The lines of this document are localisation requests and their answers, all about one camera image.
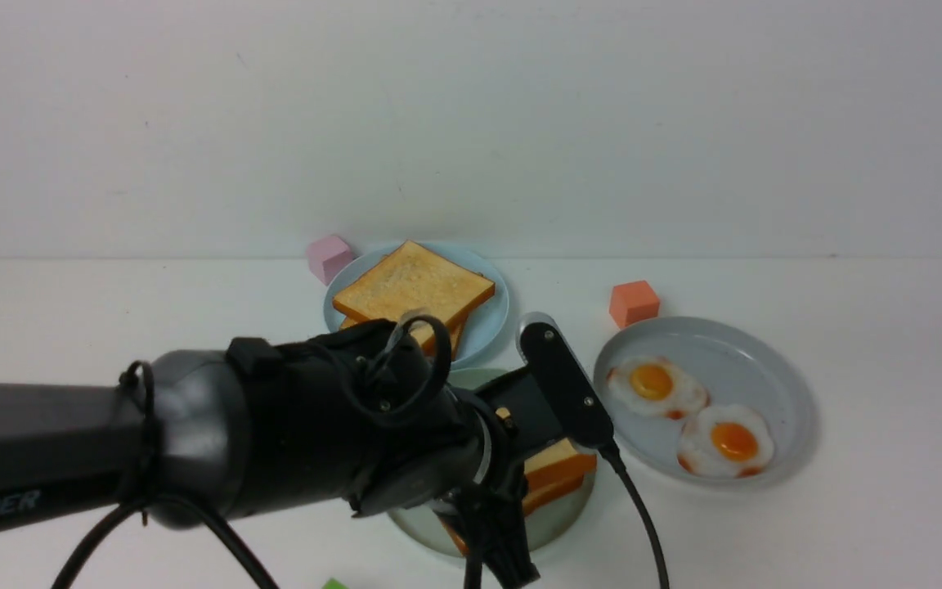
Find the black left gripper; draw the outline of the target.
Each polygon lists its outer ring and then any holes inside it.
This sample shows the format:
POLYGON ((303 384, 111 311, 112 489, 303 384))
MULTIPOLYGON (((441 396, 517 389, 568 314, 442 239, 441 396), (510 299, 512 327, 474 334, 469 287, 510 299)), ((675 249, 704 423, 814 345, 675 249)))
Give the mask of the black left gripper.
POLYGON ((527 366, 474 390, 448 383, 392 321, 292 344, 226 349, 226 517, 329 500, 374 517, 456 497, 464 588, 540 573, 528 548, 523 463, 561 428, 527 366))

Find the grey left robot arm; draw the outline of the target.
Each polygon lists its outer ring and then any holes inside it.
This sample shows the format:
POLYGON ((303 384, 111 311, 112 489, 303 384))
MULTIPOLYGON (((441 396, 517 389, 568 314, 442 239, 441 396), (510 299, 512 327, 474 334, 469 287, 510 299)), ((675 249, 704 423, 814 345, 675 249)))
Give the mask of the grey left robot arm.
POLYGON ((135 512, 213 530, 262 587, 273 581, 233 519, 341 500, 355 518, 430 506, 468 534, 505 588, 528 559, 523 463, 561 439, 530 370, 449 384, 391 321, 291 344, 134 362, 105 387, 0 384, 0 532, 114 506, 69 560, 69 586, 135 512))

